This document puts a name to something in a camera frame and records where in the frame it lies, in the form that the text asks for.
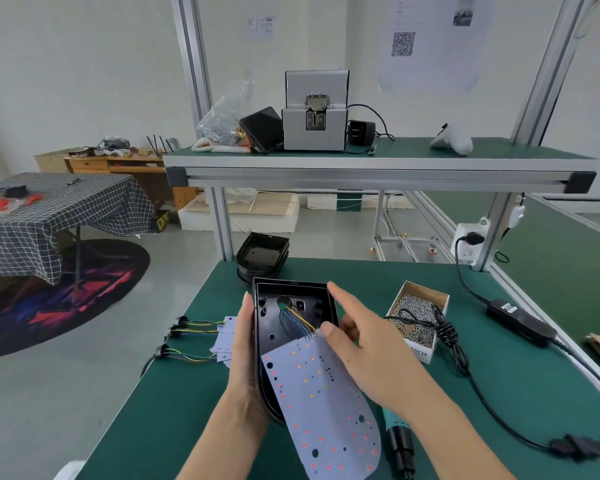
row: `stacked black housings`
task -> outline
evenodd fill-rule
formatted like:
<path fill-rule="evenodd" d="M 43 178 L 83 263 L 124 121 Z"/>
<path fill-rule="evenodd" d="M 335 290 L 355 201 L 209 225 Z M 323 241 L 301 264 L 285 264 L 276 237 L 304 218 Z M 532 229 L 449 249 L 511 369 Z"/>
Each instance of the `stacked black housings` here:
<path fill-rule="evenodd" d="M 254 278 L 275 278 L 289 256 L 286 237 L 251 232 L 236 255 L 238 277 L 248 286 Z"/>

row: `white power strip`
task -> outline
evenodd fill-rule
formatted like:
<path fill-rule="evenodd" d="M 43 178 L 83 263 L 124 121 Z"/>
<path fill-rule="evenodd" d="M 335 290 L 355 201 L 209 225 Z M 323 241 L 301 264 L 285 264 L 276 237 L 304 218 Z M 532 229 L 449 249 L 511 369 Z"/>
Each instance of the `white power strip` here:
<path fill-rule="evenodd" d="M 458 227 L 456 227 L 456 235 L 451 243 L 451 256 L 456 256 L 456 241 L 461 237 L 464 237 L 470 232 L 475 232 L 485 237 L 487 236 L 490 222 L 487 218 L 482 218 L 480 222 L 484 224 L 458 224 Z M 458 261 L 471 261 L 471 265 L 474 266 L 478 256 L 480 256 L 483 245 L 483 242 L 472 246 L 461 241 L 460 244 L 458 244 Z"/>

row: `right hand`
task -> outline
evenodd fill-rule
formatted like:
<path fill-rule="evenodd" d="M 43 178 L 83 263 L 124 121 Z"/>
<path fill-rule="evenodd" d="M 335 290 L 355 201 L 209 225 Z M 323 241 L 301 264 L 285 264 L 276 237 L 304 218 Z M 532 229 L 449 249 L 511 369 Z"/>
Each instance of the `right hand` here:
<path fill-rule="evenodd" d="M 335 283 L 327 286 L 345 315 L 340 328 L 322 322 L 320 330 L 353 380 L 371 400 L 396 414 L 405 406 L 415 406 L 421 386 L 433 379 L 400 331 Z"/>

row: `round rug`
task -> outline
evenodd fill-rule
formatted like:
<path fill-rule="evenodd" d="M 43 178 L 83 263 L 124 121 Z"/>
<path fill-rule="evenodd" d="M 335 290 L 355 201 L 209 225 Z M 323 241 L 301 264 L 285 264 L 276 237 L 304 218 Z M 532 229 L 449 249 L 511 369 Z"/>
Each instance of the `round rug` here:
<path fill-rule="evenodd" d="M 20 278 L 0 292 L 0 356 L 87 323 L 124 298 L 149 267 L 149 253 L 135 242 L 92 239 L 83 244 L 75 300 L 75 247 L 63 252 L 64 272 L 57 285 Z"/>

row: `black and white tablecloth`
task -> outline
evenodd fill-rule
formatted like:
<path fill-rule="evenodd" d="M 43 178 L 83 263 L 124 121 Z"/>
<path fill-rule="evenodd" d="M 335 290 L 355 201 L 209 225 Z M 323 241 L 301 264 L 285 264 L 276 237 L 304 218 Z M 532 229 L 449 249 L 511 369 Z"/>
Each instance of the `black and white tablecloth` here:
<path fill-rule="evenodd" d="M 153 206 L 130 175 L 23 173 L 0 182 L 0 187 L 20 185 L 42 200 L 0 216 L 0 276 L 59 282 L 62 259 L 54 233 L 62 229 L 90 225 L 115 235 L 149 230 Z"/>

